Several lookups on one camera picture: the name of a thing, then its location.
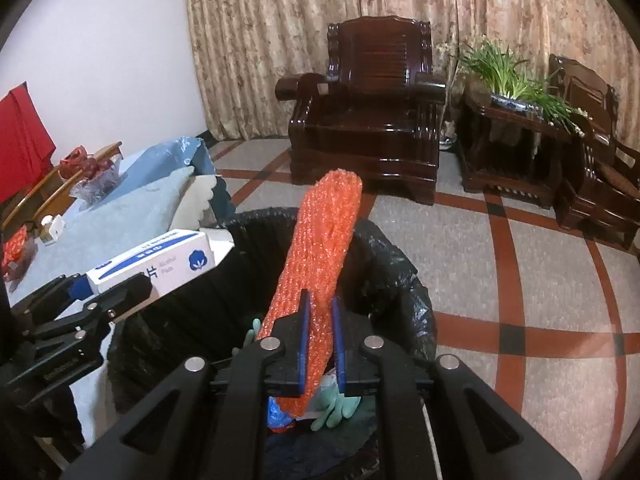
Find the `green rubber glove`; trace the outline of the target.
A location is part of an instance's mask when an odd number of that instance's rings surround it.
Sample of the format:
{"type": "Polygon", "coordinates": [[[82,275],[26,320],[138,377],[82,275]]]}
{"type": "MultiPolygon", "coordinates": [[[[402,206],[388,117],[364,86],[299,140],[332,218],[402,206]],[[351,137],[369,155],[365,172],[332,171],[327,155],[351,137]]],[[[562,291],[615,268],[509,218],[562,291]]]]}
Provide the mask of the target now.
{"type": "Polygon", "coordinates": [[[244,348],[246,348],[256,340],[256,337],[259,335],[261,329],[262,321],[259,318],[254,318],[254,320],[252,321],[252,327],[247,331],[245,335],[245,339],[243,342],[244,348]]]}
{"type": "Polygon", "coordinates": [[[356,413],[360,402],[360,396],[341,393],[334,374],[324,375],[308,405],[308,411],[318,414],[311,423],[311,430],[336,427],[343,419],[350,419],[356,413]]]}

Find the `alcohol pads box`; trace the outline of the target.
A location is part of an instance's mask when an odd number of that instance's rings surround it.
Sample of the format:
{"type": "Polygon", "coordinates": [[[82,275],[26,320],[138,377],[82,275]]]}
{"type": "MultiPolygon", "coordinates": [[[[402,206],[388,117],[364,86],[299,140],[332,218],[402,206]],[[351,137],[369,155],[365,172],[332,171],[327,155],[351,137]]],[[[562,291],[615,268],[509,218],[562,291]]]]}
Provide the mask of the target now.
{"type": "Polygon", "coordinates": [[[95,294],[142,273],[164,296],[218,266],[234,247],[225,229],[174,229],[86,272],[95,294]]]}

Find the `blue plastic bag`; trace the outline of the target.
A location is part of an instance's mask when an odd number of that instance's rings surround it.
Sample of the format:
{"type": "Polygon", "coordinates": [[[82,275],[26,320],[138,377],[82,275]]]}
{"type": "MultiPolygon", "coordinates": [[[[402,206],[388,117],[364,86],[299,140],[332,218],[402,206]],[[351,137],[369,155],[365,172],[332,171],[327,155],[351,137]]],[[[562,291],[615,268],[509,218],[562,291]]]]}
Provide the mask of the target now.
{"type": "Polygon", "coordinates": [[[267,426],[274,434],[283,434],[295,426],[295,418],[283,408],[288,399],[270,396],[267,406],[267,426]]]}

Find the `black trash bin with bag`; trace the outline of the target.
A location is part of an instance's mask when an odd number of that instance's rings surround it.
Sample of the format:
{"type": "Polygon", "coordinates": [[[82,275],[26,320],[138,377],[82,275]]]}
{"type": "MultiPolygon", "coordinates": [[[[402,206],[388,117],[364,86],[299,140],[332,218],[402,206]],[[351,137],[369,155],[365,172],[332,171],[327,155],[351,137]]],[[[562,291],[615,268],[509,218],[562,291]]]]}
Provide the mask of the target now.
{"type": "MultiPolygon", "coordinates": [[[[129,412],[181,362],[227,359],[254,318],[264,318],[276,291],[297,211],[245,211],[222,225],[234,247],[216,268],[117,324],[107,352],[115,411],[129,412]]],[[[367,315],[374,330],[412,356],[434,358],[436,323],[427,288],[409,258],[369,220],[360,220],[338,279],[349,311],[367,315]]],[[[372,399],[333,429],[301,422],[268,434],[267,479],[380,478],[372,399]]]]}

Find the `grey-blue tablecloth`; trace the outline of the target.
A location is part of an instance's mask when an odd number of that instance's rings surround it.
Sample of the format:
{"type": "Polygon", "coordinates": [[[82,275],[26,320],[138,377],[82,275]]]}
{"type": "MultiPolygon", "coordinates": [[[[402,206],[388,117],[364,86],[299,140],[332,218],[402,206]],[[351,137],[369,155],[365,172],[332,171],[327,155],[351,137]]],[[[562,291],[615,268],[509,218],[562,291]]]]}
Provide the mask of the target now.
{"type": "MultiPolygon", "coordinates": [[[[217,178],[213,174],[194,176],[193,171],[191,167],[175,170],[106,205],[70,217],[56,243],[37,243],[35,260],[9,292],[12,307],[57,276],[83,274],[169,228],[197,230],[208,200],[214,198],[217,178]]],[[[117,419],[105,364],[70,385],[70,392],[76,408],[72,422],[80,428],[84,448],[88,448],[117,419]]]]}

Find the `tissue box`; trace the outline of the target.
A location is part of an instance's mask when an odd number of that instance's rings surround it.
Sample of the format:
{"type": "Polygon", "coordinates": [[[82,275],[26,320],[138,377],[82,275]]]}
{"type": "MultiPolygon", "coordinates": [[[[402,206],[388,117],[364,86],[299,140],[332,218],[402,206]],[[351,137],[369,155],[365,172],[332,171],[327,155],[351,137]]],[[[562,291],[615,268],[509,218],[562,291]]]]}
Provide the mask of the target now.
{"type": "Polygon", "coordinates": [[[65,221],[60,214],[47,214],[41,219],[40,240],[45,245],[54,244],[60,239],[64,228],[65,221]]]}

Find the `red snack packet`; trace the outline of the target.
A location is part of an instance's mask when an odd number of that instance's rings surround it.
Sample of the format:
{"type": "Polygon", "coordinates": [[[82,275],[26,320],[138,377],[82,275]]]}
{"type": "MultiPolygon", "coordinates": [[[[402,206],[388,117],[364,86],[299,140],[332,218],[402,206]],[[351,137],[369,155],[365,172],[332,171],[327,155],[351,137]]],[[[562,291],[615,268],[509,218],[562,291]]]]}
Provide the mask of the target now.
{"type": "Polygon", "coordinates": [[[22,226],[7,242],[3,244],[2,273],[7,274],[20,262],[28,240],[26,226],[22,226]]]}

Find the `glass fruit bowl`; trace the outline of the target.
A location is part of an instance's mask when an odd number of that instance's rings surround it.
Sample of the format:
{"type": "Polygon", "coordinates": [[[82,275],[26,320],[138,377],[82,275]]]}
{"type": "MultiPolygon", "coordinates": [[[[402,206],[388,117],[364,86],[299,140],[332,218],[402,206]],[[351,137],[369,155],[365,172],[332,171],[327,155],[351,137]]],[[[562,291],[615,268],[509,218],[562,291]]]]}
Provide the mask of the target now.
{"type": "Polygon", "coordinates": [[[85,208],[99,203],[119,186],[119,164],[99,171],[93,178],[82,178],[70,189],[70,197],[82,200],[85,208]]]}

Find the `red apples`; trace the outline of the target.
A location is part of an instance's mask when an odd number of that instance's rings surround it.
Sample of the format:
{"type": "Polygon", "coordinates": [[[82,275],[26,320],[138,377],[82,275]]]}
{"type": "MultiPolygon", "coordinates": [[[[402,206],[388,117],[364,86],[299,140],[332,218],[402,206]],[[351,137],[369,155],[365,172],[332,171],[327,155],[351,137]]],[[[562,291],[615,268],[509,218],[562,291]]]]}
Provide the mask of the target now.
{"type": "Polygon", "coordinates": [[[111,159],[97,160],[94,157],[87,157],[80,165],[82,176],[87,180],[92,180],[102,172],[110,169],[112,166],[111,159]]]}

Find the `red plastic bag on cabinet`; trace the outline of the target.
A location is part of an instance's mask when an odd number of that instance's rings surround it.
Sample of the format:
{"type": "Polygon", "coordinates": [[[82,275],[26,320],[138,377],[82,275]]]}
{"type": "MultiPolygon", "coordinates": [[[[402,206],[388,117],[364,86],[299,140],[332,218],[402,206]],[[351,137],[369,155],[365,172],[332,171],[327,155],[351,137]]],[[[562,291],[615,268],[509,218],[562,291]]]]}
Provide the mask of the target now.
{"type": "Polygon", "coordinates": [[[81,165],[82,162],[87,158],[88,154],[83,145],[78,145],[70,154],[67,154],[60,160],[61,167],[73,167],[81,165]]]}

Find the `red cloth over television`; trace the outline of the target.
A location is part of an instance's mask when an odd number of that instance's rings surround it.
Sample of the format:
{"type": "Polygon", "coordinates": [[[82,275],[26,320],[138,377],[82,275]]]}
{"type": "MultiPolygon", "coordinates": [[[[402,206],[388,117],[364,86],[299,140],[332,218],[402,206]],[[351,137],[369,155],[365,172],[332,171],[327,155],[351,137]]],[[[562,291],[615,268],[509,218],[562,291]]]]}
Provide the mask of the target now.
{"type": "Polygon", "coordinates": [[[1,100],[0,200],[28,191],[52,168],[56,146],[35,109],[26,82],[1,100]]]}

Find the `blue cover on side table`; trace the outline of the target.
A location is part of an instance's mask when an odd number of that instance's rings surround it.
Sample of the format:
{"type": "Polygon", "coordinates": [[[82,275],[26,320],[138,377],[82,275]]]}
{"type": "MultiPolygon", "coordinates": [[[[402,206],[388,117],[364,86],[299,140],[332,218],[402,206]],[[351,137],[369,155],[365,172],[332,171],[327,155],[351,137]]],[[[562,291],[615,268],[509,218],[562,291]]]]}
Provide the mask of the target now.
{"type": "Polygon", "coordinates": [[[179,136],[155,144],[126,165],[119,185],[107,198],[116,200],[137,188],[168,177],[175,170],[189,167],[194,169],[196,176],[216,172],[203,139],[198,136],[179,136]]]}

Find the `orange foam net in pile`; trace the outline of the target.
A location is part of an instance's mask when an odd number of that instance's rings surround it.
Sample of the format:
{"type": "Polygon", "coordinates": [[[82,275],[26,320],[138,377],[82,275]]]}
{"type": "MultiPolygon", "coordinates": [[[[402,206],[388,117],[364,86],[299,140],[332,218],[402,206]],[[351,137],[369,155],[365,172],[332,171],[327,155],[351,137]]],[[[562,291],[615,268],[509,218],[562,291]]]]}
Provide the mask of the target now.
{"type": "Polygon", "coordinates": [[[257,337],[269,337],[278,318],[298,310],[300,293],[310,293],[310,327],[305,389],[298,399],[279,398],[279,408],[298,417],[306,412],[333,354],[331,301],[358,217],[360,177],[328,172],[307,190],[299,207],[293,239],[276,292],[257,337]]]}

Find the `dark wooden side table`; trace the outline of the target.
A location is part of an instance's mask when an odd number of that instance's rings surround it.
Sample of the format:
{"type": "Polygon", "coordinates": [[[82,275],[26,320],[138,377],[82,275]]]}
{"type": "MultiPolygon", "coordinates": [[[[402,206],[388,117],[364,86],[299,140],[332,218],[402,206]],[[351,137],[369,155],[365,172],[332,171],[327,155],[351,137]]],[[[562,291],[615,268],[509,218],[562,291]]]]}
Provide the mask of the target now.
{"type": "Polygon", "coordinates": [[[466,192],[505,192],[544,209],[562,180],[561,155],[572,140],[522,101],[466,84],[456,122],[457,155],[466,192]]]}

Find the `green potted plant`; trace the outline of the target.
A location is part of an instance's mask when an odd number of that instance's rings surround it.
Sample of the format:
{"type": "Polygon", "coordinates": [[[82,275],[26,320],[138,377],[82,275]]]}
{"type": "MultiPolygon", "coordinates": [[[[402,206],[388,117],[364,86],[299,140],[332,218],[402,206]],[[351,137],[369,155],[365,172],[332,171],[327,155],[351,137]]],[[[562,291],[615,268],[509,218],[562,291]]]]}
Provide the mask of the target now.
{"type": "Polygon", "coordinates": [[[475,44],[465,44],[460,50],[459,63],[470,73],[480,77],[491,94],[508,101],[526,105],[538,118],[568,133],[584,136],[575,116],[585,118],[576,107],[548,91],[547,79],[529,73],[529,60],[519,58],[509,47],[497,40],[480,37],[475,44]]]}

